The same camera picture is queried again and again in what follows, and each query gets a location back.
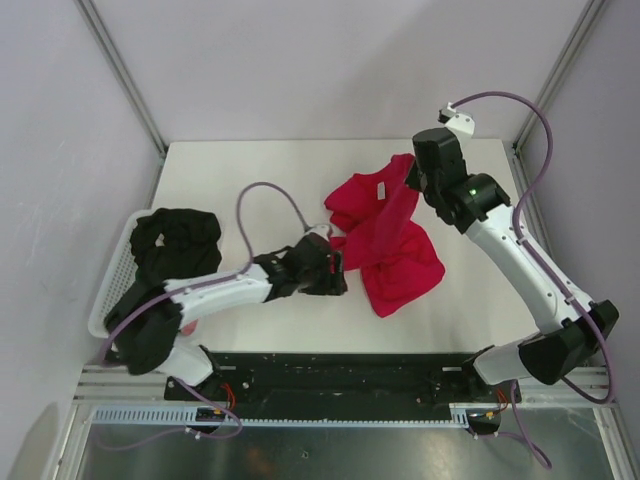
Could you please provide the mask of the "red t shirt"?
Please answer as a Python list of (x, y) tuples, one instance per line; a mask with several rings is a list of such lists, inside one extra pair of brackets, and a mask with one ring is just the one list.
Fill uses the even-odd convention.
[(419, 193), (406, 183), (412, 154), (395, 154), (381, 170), (353, 174), (324, 200), (341, 231), (331, 246), (346, 271), (360, 272), (374, 313), (388, 317), (429, 293), (445, 266), (423, 227), (412, 221)]

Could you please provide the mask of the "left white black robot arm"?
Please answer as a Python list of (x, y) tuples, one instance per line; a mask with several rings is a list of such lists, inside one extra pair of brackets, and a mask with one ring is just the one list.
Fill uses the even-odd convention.
[(237, 271), (134, 282), (103, 321), (105, 363), (123, 366), (132, 376), (158, 371), (185, 383), (199, 399), (214, 397), (221, 376), (208, 350), (182, 329), (220, 311), (295, 293), (343, 295), (342, 254), (331, 248), (330, 236), (331, 227), (320, 224), (295, 246), (259, 255)]

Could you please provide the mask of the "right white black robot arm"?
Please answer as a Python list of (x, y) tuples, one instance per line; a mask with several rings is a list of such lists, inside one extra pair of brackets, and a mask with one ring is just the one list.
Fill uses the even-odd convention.
[(415, 160), (407, 185), (422, 193), (446, 224), (478, 246), (520, 295), (536, 333), (487, 347), (461, 376), (463, 393), (484, 401), (497, 385), (532, 377), (544, 385), (566, 380), (602, 349), (619, 312), (609, 300), (594, 301), (564, 275), (522, 225), (513, 223), (508, 194), (486, 173), (470, 174), (460, 141), (448, 128), (412, 138)]

